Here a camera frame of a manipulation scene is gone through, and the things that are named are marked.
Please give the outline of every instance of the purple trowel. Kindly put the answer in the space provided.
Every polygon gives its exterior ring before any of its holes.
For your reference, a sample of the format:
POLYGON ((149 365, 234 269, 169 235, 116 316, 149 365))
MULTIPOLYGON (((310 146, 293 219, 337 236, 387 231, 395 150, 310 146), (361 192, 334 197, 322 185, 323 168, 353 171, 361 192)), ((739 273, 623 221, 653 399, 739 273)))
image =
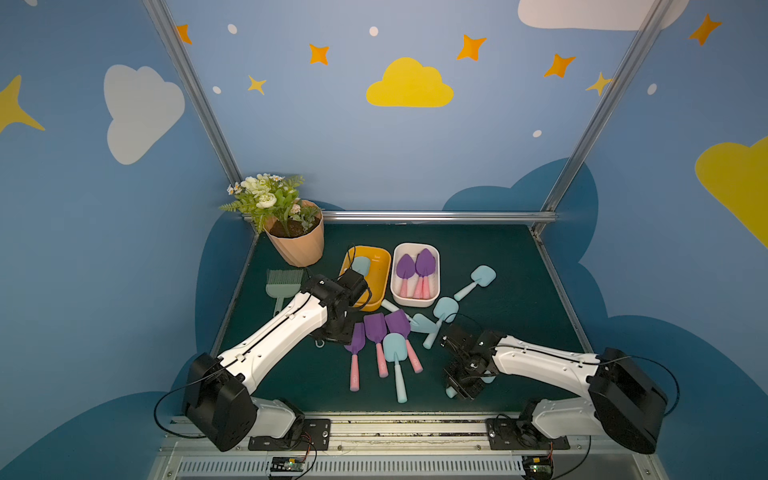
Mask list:
POLYGON ((386 321, 384 320, 384 314, 374 313, 372 315, 366 315, 362 318, 362 321, 366 324, 366 337, 376 344, 376 361, 379 364, 379 376, 381 378, 389 376, 389 370, 386 368, 386 360, 384 359, 384 349, 382 347, 382 341, 386 336, 386 321))
POLYGON ((366 327, 362 323, 355 323, 352 343, 344 346, 345 349, 352 352, 352 369, 349 371, 349 390, 352 392, 360 390, 360 368, 357 366, 357 353, 364 346, 366 346, 366 327))
POLYGON ((437 261, 428 249, 424 249, 416 257, 416 273, 419 274, 419 282, 416 284, 416 291, 413 298, 430 299, 432 292, 429 289, 429 278, 437 268, 437 261))
POLYGON ((408 298, 408 279, 411 278, 414 273, 416 273, 416 264, 413 263, 413 258, 411 258, 411 256, 407 253, 400 257, 400 260, 397 262, 396 273, 397 276, 402 279, 400 296, 402 298, 408 298))
POLYGON ((422 363, 419 361, 416 352, 408 341, 408 334, 411 333, 411 323, 408 321, 406 313, 402 310, 398 310, 385 316, 384 320, 386 320, 386 325, 387 328, 389 328, 390 333, 399 333, 406 339, 406 349, 408 350, 408 358, 411 360, 413 371, 421 373, 424 370, 424 367, 422 367, 422 363))

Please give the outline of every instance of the pink handle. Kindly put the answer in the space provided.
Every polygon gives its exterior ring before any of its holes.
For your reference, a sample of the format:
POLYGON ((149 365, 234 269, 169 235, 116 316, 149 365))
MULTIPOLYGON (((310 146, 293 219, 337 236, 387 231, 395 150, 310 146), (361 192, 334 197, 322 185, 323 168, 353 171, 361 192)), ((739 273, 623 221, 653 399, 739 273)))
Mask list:
POLYGON ((400 287, 400 296, 402 298, 408 298, 408 279, 402 279, 402 286, 400 287))
POLYGON ((381 343, 376 344, 376 361, 379 363, 379 376, 381 378, 389 376, 389 370, 386 369, 386 360, 384 360, 384 349, 381 343))
POLYGON ((349 372, 349 391, 360 390, 360 368, 357 366, 357 355, 352 355, 352 370, 349 372))
POLYGON ((423 299, 430 299, 432 298, 432 293, 429 291, 429 277, 424 277, 424 290, 422 291, 422 298, 423 299))
POLYGON ((422 298, 422 288, 424 285, 424 277, 419 277, 419 282, 416 284, 416 290, 413 292, 413 298, 420 299, 422 298))
POLYGON ((416 373, 423 372, 424 367, 422 367, 422 363, 419 361, 418 356, 416 356, 416 352, 413 351, 413 347, 408 340, 406 340, 406 348, 408 349, 408 359, 411 361, 413 371, 416 373))

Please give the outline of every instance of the flower pot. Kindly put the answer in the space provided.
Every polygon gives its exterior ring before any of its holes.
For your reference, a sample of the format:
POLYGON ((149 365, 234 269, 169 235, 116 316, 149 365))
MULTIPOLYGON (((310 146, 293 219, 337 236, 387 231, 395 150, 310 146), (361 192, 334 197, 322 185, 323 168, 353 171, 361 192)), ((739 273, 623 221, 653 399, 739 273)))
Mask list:
MULTIPOLYGON (((301 200, 302 204, 311 206, 312 202, 308 200, 301 200)), ((280 238, 270 234, 272 226, 277 222, 275 217, 266 221, 266 235, 270 238, 272 245, 275 246, 280 255, 293 266, 309 266, 313 263, 317 263, 320 257, 323 256, 323 248, 325 247, 325 232, 323 229, 323 212, 317 214, 320 219, 320 223, 314 230, 307 235, 302 235, 296 238, 280 238)))

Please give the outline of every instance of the white tray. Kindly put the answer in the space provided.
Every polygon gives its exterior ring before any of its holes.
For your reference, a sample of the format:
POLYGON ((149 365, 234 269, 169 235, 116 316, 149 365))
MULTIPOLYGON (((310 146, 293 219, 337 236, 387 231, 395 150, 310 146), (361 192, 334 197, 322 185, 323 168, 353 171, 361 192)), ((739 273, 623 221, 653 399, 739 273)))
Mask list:
MULTIPOLYGON (((409 295, 413 295, 418 281, 419 275, 417 273, 414 273, 414 275, 408 279, 409 295)), ((440 252, 432 245, 427 245, 426 243, 401 243, 398 245, 395 248, 395 253, 392 255, 392 274, 389 276, 389 289, 392 291, 392 296, 395 298, 395 303, 398 305, 416 306, 421 308, 426 308, 432 305, 435 300, 437 300, 437 297, 440 296, 440 252), (397 276, 397 263, 403 255, 410 255, 415 262, 416 256, 425 248, 435 256, 435 272, 426 277, 426 280, 429 281, 429 292, 432 294, 432 297, 428 299, 404 298, 398 295, 403 280, 397 276)))

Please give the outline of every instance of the ventilation grille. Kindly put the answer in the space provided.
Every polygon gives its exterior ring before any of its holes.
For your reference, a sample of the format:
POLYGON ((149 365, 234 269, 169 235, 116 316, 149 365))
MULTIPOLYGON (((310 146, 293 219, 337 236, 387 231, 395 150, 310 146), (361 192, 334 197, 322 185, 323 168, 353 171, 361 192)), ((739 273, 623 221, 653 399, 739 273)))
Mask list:
MULTIPOLYGON (((186 457, 175 478, 254 478, 269 474, 272 455, 256 460, 221 459, 221 457, 186 457)), ((498 458, 480 455, 357 456, 353 458, 318 458, 307 477, 374 475, 523 475, 521 457, 498 458)))

